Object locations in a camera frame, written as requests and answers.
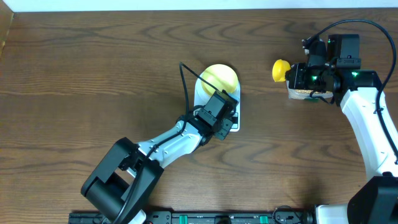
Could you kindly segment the white digital kitchen scale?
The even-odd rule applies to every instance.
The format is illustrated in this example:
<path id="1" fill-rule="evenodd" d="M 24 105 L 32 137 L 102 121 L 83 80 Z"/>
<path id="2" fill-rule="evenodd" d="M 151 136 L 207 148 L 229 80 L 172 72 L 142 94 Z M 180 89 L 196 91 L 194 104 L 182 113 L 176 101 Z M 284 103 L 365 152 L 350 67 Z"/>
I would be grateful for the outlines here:
<path id="1" fill-rule="evenodd" d="M 195 83 L 195 96 L 194 96 L 194 105 L 202 105 L 204 106 L 210 99 L 210 96 L 204 91 L 204 88 L 201 85 L 202 81 L 200 79 L 197 79 Z M 235 114 L 232 116 L 233 120 L 233 125 L 231 127 L 231 132 L 238 132 L 241 127 L 241 104 L 240 104 L 240 99 L 241 99 L 241 85 L 240 82 L 238 82 L 237 88 L 233 93 L 229 94 L 231 97 L 233 97 L 235 100 L 238 101 L 238 104 L 236 106 L 236 111 Z"/>

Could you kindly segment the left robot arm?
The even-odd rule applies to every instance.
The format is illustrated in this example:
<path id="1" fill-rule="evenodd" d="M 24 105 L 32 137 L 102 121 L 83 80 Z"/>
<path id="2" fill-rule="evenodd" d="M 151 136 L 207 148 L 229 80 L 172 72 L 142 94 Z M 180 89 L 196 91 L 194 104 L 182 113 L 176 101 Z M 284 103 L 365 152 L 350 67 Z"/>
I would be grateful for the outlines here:
<path id="1" fill-rule="evenodd" d="M 81 187 L 81 194 L 112 223 L 143 223 L 143 206 L 164 169 L 204 146 L 212 137 L 224 140 L 236 110 L 199 106 L 179 117 L 156 138 L 133 143 L 116 141 Z"/>

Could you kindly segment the yellow measuring scoop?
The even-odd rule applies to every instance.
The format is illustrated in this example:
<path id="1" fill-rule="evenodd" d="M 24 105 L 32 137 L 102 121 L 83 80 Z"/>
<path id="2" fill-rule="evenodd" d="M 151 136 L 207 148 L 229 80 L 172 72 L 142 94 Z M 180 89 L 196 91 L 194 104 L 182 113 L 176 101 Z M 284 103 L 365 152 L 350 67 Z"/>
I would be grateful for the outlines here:
<path id="1" fill-rule="evenodd" d="M 272 78 L 275 82 L 285 82 L 285 73 L 291 69 L 288 61 L 278 59 L 275 61 L 272 68 Z"/>

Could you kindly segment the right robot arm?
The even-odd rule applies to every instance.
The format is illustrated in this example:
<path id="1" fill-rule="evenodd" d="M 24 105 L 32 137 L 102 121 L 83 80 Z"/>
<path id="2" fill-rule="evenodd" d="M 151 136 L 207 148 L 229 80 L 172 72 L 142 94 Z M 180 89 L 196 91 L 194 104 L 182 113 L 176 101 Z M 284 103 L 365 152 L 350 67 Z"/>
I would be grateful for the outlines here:
<path id="1" fill-rule="evenodd" d="M 332 93 L 347 117 L 366 169 L 366 184 L 346 204 L 317 205 L 304 223 L 397 223 L 397 130 L 374 70 L 361 69 L 359 35 L 330 35 L 303 41 L 307 62 L 286 71 L 290 90 L 310 97 Z"/>

